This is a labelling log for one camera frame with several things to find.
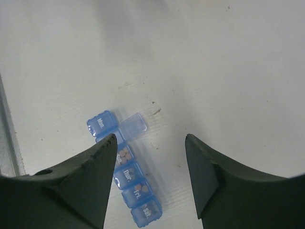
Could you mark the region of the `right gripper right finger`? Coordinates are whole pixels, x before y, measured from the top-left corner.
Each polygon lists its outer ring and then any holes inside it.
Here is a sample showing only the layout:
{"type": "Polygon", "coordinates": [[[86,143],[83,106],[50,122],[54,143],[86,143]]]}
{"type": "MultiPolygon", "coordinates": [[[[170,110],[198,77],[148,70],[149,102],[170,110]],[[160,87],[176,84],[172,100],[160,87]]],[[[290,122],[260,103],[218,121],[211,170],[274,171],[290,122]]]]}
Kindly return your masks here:
{"type": "Polygon", "coordinates": [[[198,219],[205,229],[302,229],[305,177],[244,164],[188,134],[185,151],[198,219]]]}

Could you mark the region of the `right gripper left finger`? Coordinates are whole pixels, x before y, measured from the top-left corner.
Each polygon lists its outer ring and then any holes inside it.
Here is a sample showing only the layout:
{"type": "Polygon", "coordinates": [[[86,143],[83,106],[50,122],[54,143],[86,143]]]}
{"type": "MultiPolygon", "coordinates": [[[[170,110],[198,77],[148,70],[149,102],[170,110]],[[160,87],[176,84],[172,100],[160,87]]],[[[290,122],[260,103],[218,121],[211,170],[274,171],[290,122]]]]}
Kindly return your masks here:
{"type": "Polygon", "coordinates": [[[117,149],[110,134],[32,176],[1,176],[1,228],[102,229],[117,149]]]}

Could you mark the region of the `blue weekly pill organizer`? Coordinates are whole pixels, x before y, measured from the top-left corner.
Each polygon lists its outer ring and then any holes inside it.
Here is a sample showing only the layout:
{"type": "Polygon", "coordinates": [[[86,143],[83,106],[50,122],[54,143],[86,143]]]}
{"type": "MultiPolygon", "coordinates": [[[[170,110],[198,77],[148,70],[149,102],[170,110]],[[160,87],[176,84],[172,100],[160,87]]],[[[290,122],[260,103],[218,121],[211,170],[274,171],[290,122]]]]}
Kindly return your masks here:
{"type": "Polygon", "coordinates": [[[113,180],[137,227],[143,228],[158,220],[163,214],[161,204],[128,145],[129,141],[147,130],[142,116],[136,113],[119,123],[114,113],[105,110],[89,119],[87,127],[96,142],[115,134],[118,150],[113,180]]]}

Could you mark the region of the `aluminium mounting rail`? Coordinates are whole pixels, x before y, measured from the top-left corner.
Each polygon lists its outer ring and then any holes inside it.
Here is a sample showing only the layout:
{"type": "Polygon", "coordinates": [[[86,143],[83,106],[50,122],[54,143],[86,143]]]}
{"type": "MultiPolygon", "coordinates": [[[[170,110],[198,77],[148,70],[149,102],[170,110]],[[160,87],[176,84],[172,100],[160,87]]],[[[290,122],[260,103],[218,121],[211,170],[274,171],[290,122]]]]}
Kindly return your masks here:
{"type": "Polygon", "coordinates": [[[6,177],[26,174],[3,82],[0,83],[0,174],[6,177]]]}

